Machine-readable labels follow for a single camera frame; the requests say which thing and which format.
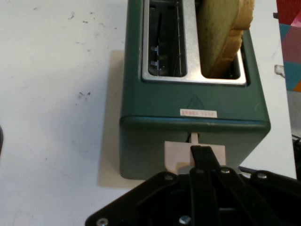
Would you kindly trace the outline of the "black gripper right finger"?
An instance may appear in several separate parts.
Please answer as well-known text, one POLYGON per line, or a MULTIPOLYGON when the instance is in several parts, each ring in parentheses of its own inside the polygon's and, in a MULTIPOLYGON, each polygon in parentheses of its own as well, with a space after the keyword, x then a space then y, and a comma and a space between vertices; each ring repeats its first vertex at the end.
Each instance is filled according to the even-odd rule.
POLYGON ((299 226, 301 183, 258 170, 245 178, 206 149, 206 221, 211 226, 299 226))

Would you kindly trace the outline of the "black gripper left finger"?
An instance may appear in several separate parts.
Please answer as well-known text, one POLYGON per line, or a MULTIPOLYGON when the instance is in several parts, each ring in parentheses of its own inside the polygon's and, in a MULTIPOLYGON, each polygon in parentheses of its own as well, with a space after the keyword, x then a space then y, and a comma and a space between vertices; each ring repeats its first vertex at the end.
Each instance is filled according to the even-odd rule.
POLYGON ((211 173, 218 161, 209 146, 191 148, 188 174, 161 172, 87 218, 87 226, 216 226, 211 173))

